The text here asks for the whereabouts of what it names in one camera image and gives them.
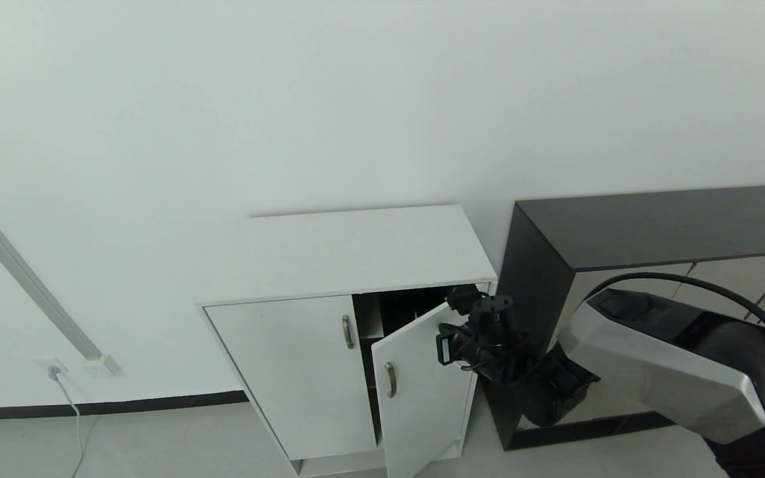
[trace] wall molding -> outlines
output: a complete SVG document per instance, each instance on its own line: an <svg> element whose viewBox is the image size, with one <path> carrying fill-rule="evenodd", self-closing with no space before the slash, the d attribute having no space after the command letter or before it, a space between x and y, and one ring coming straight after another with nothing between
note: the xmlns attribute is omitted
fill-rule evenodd
<svg viewBox="0 0 765 478"><path fill-rule="evenodd" d="M82 415L107 415L243 402L249 402L246 393L243 390L233 390L212 394L190 394L189 396L130 400L130 402L76 403L76 405ZM0 420L3 418L72 417L73 415L72 408L69 405L3 406L0 408Z"/></svg>

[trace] cabinet top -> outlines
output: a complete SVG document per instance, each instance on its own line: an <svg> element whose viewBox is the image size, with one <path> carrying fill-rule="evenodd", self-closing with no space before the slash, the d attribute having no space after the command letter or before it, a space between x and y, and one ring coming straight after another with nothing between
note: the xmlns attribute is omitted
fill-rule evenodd
<svg viewBox="0 0 765 478"><path fill-rule="evenodd" d="M459 205L249 218L221 236L203 305L497 279Z"/></svg>
<svg viewBox="0 0 765 478"><path fill-rule="evenodd" d="M765 255L765 187L519 200L574 270Z"/></svg>

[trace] gray floor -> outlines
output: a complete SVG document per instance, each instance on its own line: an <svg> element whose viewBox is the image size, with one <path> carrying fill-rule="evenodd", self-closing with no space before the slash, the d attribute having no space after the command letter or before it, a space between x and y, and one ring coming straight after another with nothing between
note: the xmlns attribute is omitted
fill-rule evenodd
<svg viewBox="0 0 765 478"><path fill-rule="evenodd" d="M420 478L725 476L703 441L678 427L504 453L482 394L474 403L462 459L433 463ZM296 477L249 404L87 417L82 433L79 478ZM75 418L0 420L0 478L69 478L76 460Z"/></svg>

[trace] black cabinet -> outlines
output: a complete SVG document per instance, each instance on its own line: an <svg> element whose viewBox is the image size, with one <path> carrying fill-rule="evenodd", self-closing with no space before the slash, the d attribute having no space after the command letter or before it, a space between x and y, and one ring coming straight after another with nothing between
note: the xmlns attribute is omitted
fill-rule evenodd
<svg viewBox="0 0 765 478"><path fill-rule="evenodd" d="M545 351L599 282L626 272L706 279L765 300L765 187L520 200L513 209L497 293L513 296L516 327ZM731 317L747 312L708 291L635 279L614 285ZM539 429L485 384L505 449L639 432L671 424L604 382L559 424Z"/></svg>

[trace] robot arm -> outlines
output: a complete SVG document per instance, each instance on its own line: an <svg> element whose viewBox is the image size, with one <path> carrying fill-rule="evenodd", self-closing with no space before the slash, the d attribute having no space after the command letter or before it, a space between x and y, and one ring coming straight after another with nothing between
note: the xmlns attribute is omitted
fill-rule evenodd
<svg viewBox="0 0 765 478"><path fill-rule="evenodd" d="M464 360L464 370L506 388L537 426L556 424L603 379L701 435L730 476L765 477L765 327L605 289L537 357L510 326L510 297L458 289L448 301L469 317L440 325L440 361Z"/></svg>

